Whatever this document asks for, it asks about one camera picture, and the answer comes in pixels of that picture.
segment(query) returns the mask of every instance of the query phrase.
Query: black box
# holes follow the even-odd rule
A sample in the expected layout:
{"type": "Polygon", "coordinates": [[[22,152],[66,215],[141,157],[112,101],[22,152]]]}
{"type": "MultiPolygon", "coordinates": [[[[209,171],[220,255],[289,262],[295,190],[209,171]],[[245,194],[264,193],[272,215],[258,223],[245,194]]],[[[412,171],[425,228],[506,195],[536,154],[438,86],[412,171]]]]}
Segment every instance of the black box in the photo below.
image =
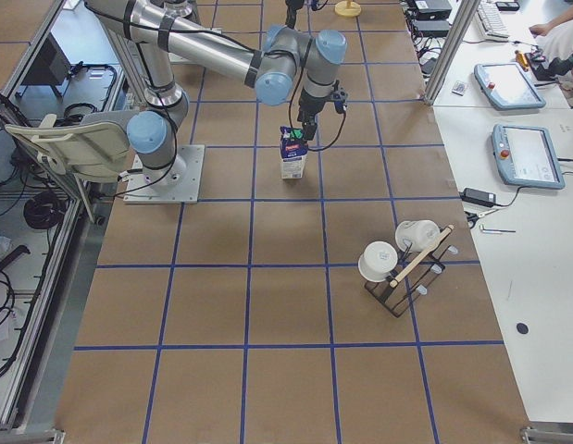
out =
{"type": "Polygon", "coordinates": [[[447,0],[407,0],[416,20],[446,20],[451,16],[451,5],[447,0]]]}
{"type": "Polygon", "coordinates": [[[451,26],[446,20],[412,20],[418,35],[422,37],[446,37],[451,26]]]}

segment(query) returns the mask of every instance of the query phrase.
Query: power adapter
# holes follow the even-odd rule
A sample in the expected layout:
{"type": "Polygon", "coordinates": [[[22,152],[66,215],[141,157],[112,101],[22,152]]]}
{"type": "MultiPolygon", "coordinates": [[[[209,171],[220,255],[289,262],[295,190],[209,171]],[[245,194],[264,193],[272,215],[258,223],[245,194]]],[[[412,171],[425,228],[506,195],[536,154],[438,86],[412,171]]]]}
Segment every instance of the power adapter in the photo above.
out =
{"type": "Polygon", "coordinates": [[[470,204],[487,206],[488,208],[492,208],[496,205],[496,195],[493,192],[465,188],[459,195],[463,202],[469,202],[470,204]]]}

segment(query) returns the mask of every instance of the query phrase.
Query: white mug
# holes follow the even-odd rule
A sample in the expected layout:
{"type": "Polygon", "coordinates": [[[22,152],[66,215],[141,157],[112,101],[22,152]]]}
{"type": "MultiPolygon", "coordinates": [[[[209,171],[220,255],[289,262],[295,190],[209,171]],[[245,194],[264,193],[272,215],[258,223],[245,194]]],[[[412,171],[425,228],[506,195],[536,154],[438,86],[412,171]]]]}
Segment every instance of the white mug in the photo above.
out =
{"type": "Polygon", "coordinates": [[[440,233],[431,220],[405,220],[395,231],[395,242],[402,252],[409,247],[411,253],[417,253],[429,247],[440,233]]]}
{"type": "Polygon", "coordinates": [[[384,281],[397,265],[397,251],[387,242],[372,242],[358,259],[358,271],[370,282],[384,281]]]}

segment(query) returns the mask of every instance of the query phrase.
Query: wooden handle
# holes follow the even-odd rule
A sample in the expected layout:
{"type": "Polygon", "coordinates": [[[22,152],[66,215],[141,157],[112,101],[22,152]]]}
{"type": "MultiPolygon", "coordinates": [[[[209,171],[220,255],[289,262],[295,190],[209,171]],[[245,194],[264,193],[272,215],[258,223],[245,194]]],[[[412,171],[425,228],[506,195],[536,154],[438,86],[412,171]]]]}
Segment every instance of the wooden handle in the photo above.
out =
{"type": "Polygon", "coordinates": [[[452,225],[446,226],[444,230],[441,231],[441,234],[439,234],[438,237],[433,240],[428,247],[426,247],[426,249],[422,250],[420,254],[418,254],[416,258],[401,271],[401,273],[399,273],[396,277],[393,278],[391,282],[389,282],[389,286],[393,289],[397,287],[399,283],[407,278],[407,275],[409,275],[426,256],[428,256],[441,245],[442,241],[444,241],[448,235],[453,232],[454,229],[455,227],[452,225]]]}

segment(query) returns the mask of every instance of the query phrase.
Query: blue round cap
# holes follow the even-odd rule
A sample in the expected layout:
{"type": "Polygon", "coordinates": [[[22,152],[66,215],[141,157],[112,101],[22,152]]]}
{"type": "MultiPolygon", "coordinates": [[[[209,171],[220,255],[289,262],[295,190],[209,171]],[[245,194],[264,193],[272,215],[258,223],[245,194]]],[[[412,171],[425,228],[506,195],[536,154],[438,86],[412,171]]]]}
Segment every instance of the blue round cap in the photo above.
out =
{"type": "Polygon", "coordinates": [[[270,25],[268,32],[266,32],[266,40],[264,41],[264,45],[261,49],[263,51],[269,51],[271,45],[276,41],[276,37],[284,28],[286,28],[286,25],[270,25]]]}
{"type": "Polygon", "coordinates": [[[167,138],[167,121],[153,111],[143,111],[130,119],[126,131],[138,153],[150,154],[167,138]]]}
{"type": "Polygon", "coordinates": [[[293,80],[283,72],[267,72],[255,82],[255,94],[262,104],[275,106],[288,100],[293,80]]]}
{"type": "Polygon", "coordinates": [[[318,51],[329,62],[340,65],[345,57],[348,42],[341,32],[334,30],[324,30],[319,33],[316,40],[318,51]]]}

